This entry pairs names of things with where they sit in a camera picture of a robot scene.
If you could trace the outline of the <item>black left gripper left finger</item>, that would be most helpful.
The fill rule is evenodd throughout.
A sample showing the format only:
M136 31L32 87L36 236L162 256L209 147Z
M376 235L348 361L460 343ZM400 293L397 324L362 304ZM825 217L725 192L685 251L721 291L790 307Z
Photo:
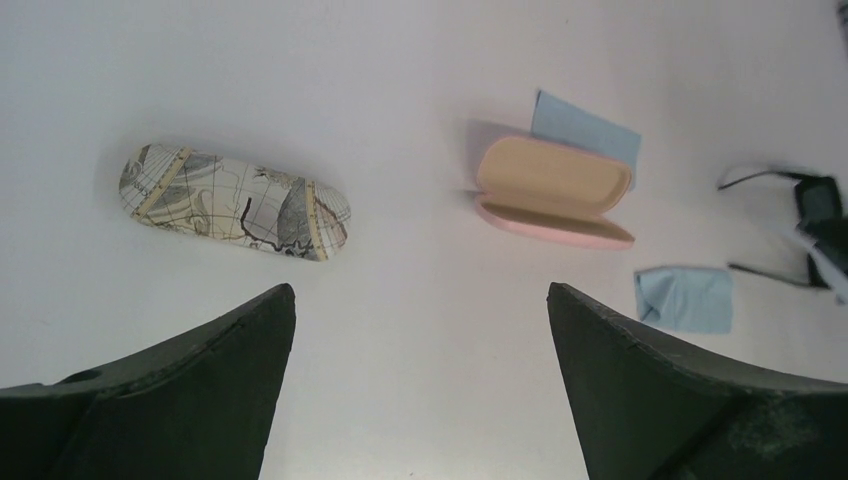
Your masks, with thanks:
M255 479L296 328L277 285L60 382L1 392L5 479Z

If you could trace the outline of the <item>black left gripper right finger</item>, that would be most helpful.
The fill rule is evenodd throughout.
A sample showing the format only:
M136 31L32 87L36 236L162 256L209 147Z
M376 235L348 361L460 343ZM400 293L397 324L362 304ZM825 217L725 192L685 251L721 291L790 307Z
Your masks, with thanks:
M843 479L847 387L744 363L554 283L549 322L592 479Z

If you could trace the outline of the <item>pink glasses case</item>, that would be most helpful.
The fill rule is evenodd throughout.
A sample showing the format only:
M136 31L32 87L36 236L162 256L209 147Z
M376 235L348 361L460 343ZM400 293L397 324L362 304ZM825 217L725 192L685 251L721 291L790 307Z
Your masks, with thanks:
M476 174L480 217L501 230L559 244L626 250L635 239L605 217L628 192L631 168L586 150L508 136Z

